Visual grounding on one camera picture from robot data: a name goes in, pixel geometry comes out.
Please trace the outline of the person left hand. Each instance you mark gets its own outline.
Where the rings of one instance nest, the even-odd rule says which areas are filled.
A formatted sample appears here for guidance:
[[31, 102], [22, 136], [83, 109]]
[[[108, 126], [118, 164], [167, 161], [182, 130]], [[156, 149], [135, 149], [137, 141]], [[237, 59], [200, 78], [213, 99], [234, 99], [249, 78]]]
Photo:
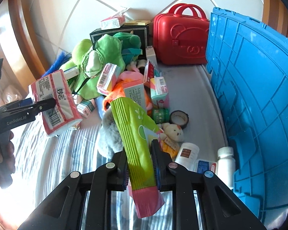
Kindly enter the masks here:
[[13, 182], [11, 177], [11, 174], [15, 172], [14, 144], [11, 141], [13, 138], [13, 132], [9, 131], [8, 138], [3, 141], [6, 145], [4, 147], [5, 156], [2, 156], [0, 152], [0, 188], [8, 188]]

